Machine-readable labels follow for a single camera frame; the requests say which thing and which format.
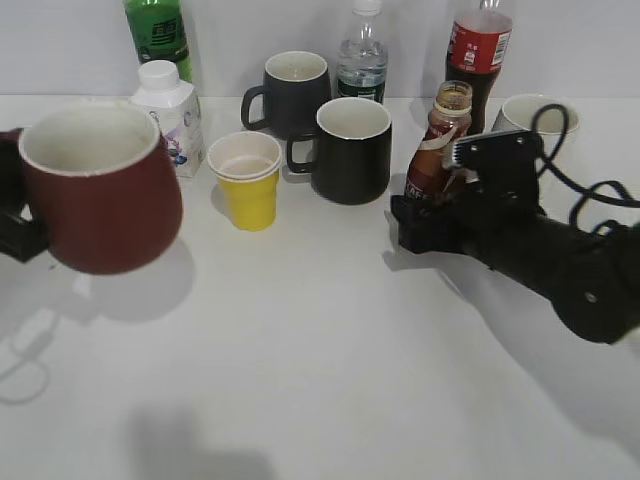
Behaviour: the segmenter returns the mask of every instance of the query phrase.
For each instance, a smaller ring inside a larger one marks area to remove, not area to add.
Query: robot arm
[[[400,245],[472,256],[547,298],[576,335],[614,343],[640,326],[640,224],[588,233],[548,218],[538,205],[541,151],[532,131],[457,140],[443,166],[474,181],[439,204],[392,197]]]

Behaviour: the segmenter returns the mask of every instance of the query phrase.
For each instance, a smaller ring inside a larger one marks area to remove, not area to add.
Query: bottle cap
[[[473,88],[466,82],[449,80],[440,85],[434,106],[446,115],[459,117],[471,111]]]
[[[382,11],[382,0],[353,0],[353,13],[373,16]]]
[[[149,92],[173,90],[180,85],[178,67],[168,60],[152,60],[138,69],[142,88]]]

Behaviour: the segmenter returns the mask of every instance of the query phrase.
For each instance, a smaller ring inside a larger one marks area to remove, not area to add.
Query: white mug
[[[567,131],[562,149],[558,152],[553,162],[560,170],[563,170],[574,156],[572,145],[575,142],[576,133],[580,126],[578,114],[573,108],[567,105],[566,102],[535,93],[516,95],[504,102],[493,124],[492,131],[530,130],[531,122],[536,112],[542,107],[552,103],[564,105],[569,111],[569,130]],[[547,155],[551,154],[558,143],[562,126],[562,114],[557,110],[546,112],[540,117],[538,133],[544,141],[544,149]],[[559,183],[559,180],[551,172],[547,171],[540,178],[539,183],[540,194],[544,197],[554,185]]]

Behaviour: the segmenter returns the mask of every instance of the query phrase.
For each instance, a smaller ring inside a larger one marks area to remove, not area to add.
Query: cup rim
[[[133,158],[127,161],[124,161],[124,162],[118,163],[117,165],[112,165],[106,168],[99,168],[99,169],[88,170],[88,171],[61,170],[57,168],[47,167],[45,165],[40,164],[39,162],[36,162],[32,158],[30,158],[29,155],[27,155],[25,151],[25,143],[27,142],[29,135],[32,134],[31,132],[33,132],[35,127],[37,127],[39,124],[47,120],[51,120],[52,118],[55,118],[56,116],[63,115],[72,111],[87,110],[89,108],[115,108],[120,110],[128,110],[129,112],[135,115],[144,117],[147,123],[151,125],[153,129],[153,136],[149,141],[149,144],[145,147],[144,150],[142,150],[140,153],[138,153]],[[137,164],[141,160],[144,160],[145,158],[147,158],[156,149],[159,141],[160,141],[160,127],[158,126],[157,122],[151,117],[151,115],[149,115],[147,112],[139,108],[136,108],[135,106],[125,101],[99,100],[99,101],[79,102],[79,103],[74,103],[72,105],[65,105],[63,107],[57,108],[49,112],[48,114],[40,117],[40,119],[38,119],[38,121],[35,122],[32,126],[25,128],[21,132],[20,138],[18,139],[18,151],[20,152],[20,156],[22,157],[22,159],[27,164],[29,164],[31,167],[41,172],[49,173],[51,175],[56,175],[60,177],[87,178],[87,177],[98,177],[101,175],[119,172]]]
[[[514,119],[512,119],[509,116],[509,114],[505,109],[505,107],[507,107],[508,104],[515,102],[517,100],[521,100],[523,98],[539,98],[539,99],[549,100],[551,103],[560,103],[564,105],[569,110],[570,117],[573,116],[575,118],[575,124],[573,126],[571,126],[571,123],[569,124],[569,130],[567,130],[567,135],[575,132],[576,130],[578,130],[578,128],[580,128],[580,116],[578,115],[578,112],[576,112],[571,105],[568,105],[566,102],[562,101],[561,99],[554,98],[549,95],[544,95],[542,93],[521,93],[519,95],[513,95],[512,97],[509,97],[504,101],[504,103],[500,107],[500,112],[504,115],[504,118],[506,118],[507,121],[509,121],[509,123],[511,123],[512,125],[515,125],[516,127],[522,128],[524,130],[529,130],[531,128],[531,125],[520,125],[518,122],[516,122]],[[545,132],[540,130],[538,131],[538,133],[540,135],[558,136],[558,137],[560,136],[559,132]]]
[[[339,103],[366,103],[367,105],[375,106],[375,108],[381,109],[385,113],[385,115],[387,116],[387,123],[385,124],[384,128],[382,128],[379,132],[376,132],[371,135],[365,135],[362,137],[349,137],[346,135],[338,135],[336,133],[333,133],[329,131],[329,129],[325,125],[322,124],[322,122],[320,121],[320,115],[322,114],[322,112],[324,112],[328,108],[331,108],[332,105],[335,106]],[[389,109],[384,105],[382,105],[381,103],[376,102],[375,100],[369,100],[368,98],[360,98],[360,97],[341,97],[341,98],[334,98],[333,100],[329,100],[318,109],[318,111],[316,112],[316,123],[324,132],[326,132],[328,135],[331,135],[332,137],[335,137],[335,138],[340,138],[342,140],[368,140],[370,138],[375,138],[379,135],[382,135],[387,130],[389,130],[389,128],[391,128],[392,118],[391,118],[391,112],[389,111]]]
[[[314,58],[319,59],[322,64],[324,65],[323,70],[318,73],[317,75],[313,76],[313,77],[309,77],[309,78],[303,78],[303,79],[289,79],[289,78],[282,78],[279,77],[278,75],[274,75],[273,72],[269,71],[269,63],[273,60],[275,60],[278,57],[284,57],[285,55],[291,55],[291,54],[304,54],[307,56],[311,56]],[[321,76],[323,76],[327,70],[329,70],[329,65],[327,64],[327,61],[321,56],[318,55],[317,53],[313,53],[313,52],[307,52],[306,50],[289,50],[287,52],[280,52],[280,53],[276,53],[275,55],[272,55],[271,57],[269,57],[267,59],[267,61],[264,64],[264,71],[267,72],[267,74],[270,77],[275,78],[276,80],[280,80],[281,82],[289,82],[289,83],[303,83],[303,82],[310,82],[311,80],[315,80],[316,78],[320,78]]]
[[[261,170],[257,173],[249,173],[246,175],[227,175],[222,173],[218,168],[216,168],[213,164],[213,161],[211,160],[211,151],[214,149],[214,147],[218,146],[220,143],[222,143],[223,140],[228,140],[230,138],[233,137],[246,137],[246,136],[260,136],[263,138],[268,139],[269,141],[271,141],[274,145],[276,145],[277,149],[278,149],[278,160],[275,161],[273,163],[273,165],[269,165],[267,168],[265,168],[264,170]],[[233,132],[233,133],[229,133],[227,135],[224,135],[222,137],[220,137],[218,140],[216,140],[215,142],[213,142],[213,144],[209,147],[209,149],[207,150],[207,163],[209,164],[209,168],[211,168],[211,170],[213,170],[213,172],[216,174],[216,176],[218,176],[219,178],[221,178],[222,180],[225,180],[227,182],[233,182],[233,183],[251,183],[251,182],[257,182],[259,180],[262,180],[264,178],[267,178],[271,175],[273,175],[274,172],[276,172],[277,170],[280,169],[280,166],[282,165],[282,147],[280,146],[280,143],[273,138],[271,135],[267,135],[266,133],[262,133],[262,132],[254,132],[251,130],[244,130],[244,131],[240,131],[240,132]]]

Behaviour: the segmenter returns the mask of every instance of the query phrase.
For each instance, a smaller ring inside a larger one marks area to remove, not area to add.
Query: white wall
[[[2,0],[0,94],[129,94],[137,61],[120,0]],[[638,96],[638,0],[503,0],[516,29],[495,96]],[[386,0],[388,95],[429,96],[444,76],[454,11],[477,0]],[[239,96],[270,55],[333,65],[349,0],[183,0],[201,94]]]

